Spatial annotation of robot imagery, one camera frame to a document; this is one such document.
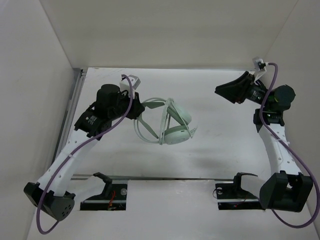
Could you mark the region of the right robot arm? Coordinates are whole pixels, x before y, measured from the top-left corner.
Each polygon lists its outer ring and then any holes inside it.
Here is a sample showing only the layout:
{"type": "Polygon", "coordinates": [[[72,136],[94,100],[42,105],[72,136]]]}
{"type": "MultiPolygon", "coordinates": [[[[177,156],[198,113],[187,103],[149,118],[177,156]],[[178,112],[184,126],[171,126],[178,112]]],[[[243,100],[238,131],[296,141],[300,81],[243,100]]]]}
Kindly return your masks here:
{"type": "Polygon", "coordinates": [[[258,198],[263,210],[301,212],[314,184],[297,166],[285,136],[283,113],[291,107],[295,91],[288,85],[268,90],[245,71],[236,80],[217,86],[215,93],[233,104],[250,100],[263,108],[255,110],[253,123],[265,146],[270,177],[263,180],[256,174],[239,172],[233,178],[232,193],[258,198]]]}

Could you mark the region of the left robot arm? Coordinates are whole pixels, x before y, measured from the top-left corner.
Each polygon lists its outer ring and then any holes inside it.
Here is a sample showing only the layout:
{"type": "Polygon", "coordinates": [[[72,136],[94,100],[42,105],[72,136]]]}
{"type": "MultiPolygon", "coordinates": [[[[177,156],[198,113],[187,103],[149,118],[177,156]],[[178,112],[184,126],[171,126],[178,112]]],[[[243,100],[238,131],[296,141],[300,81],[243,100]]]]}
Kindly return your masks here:
{"type": "Polygon", "coordinates": [[[98,90],[95,102],[80,115],[52,165],[36,182],[27,183],[23,189],[37,208],[38,221],[41,212],[57,222],[71,213],[76,194],[67,189],[87,153],[124,119],[136,119],[143,111],[144,107],[130,84],[104,84],[98,90]]]}

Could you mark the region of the mint green headphones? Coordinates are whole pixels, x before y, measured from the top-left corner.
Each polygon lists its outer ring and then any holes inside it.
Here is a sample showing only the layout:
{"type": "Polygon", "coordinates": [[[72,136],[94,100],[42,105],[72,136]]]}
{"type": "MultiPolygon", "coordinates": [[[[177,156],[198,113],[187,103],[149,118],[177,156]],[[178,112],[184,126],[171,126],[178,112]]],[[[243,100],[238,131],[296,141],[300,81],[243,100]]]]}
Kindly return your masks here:
{"type": "Polygon", "coordinates": [[[163,99],[152,97],[142,102],[145,108],[163,108],[159,132],[143,120],[141,114],[138,119],[133,121],[136,135],[144,142],[159,145],[176,145],[192,139],[197,131],[197,127],[190,128],[192,116],[182,106],[178,105],[173,98],[163,99]],[[142,125],[155,140],[147,139],[140,130],[142,125]]]}

